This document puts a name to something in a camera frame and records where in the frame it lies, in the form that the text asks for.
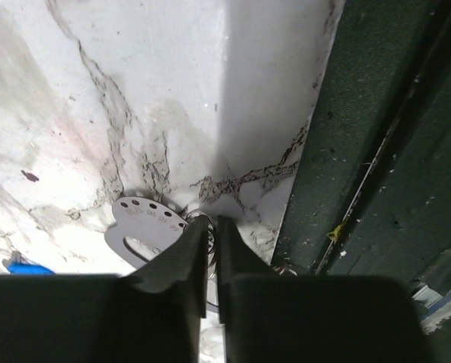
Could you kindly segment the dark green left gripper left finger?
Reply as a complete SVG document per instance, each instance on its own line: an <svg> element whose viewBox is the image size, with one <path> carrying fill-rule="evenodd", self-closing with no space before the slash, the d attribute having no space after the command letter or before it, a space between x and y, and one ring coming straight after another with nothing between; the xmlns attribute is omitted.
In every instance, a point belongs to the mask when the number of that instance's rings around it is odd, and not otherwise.
<svg viewBox="0 0 451 363"><path fill-rule="evenodd" d="M196 362L208 221L115 275L0 275L0 362Z"/></svg>

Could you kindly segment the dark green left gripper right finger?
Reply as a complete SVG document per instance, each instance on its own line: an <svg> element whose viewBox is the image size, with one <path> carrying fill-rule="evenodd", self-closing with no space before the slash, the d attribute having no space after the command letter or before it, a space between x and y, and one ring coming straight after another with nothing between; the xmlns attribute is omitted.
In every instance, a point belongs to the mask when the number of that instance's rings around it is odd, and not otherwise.
<svg viewBox="0 0 451 363"><path fill-rule="evenodd" d="M219 317L228 362L430 362L401 284L362 276L281 276L241 238L216 230Z"/></svg>

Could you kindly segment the clear plastic key organizer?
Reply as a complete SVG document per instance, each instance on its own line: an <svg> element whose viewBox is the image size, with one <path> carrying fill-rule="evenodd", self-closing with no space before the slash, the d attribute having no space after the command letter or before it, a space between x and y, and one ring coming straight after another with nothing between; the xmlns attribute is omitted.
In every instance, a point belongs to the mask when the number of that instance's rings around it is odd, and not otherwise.
<svg viewBox="0 0 451 363"><path fill-rule="evenodd" d="M169 207L144 197L121 197L112 214L115 223L104 239L133 268L141 268L174 244L188 225Z"/></svg>

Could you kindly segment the blue capped key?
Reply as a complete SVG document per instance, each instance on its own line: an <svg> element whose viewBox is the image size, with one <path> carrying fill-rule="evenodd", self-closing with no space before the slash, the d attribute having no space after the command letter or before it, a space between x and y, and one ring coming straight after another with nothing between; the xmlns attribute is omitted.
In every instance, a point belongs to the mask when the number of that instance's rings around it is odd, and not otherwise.
<svg viewBox="0 0 451 363"><path fill-rule="evenodd" d="M54 272L42 265L12 263L7 267L12 275L54 275Z"/></svg>

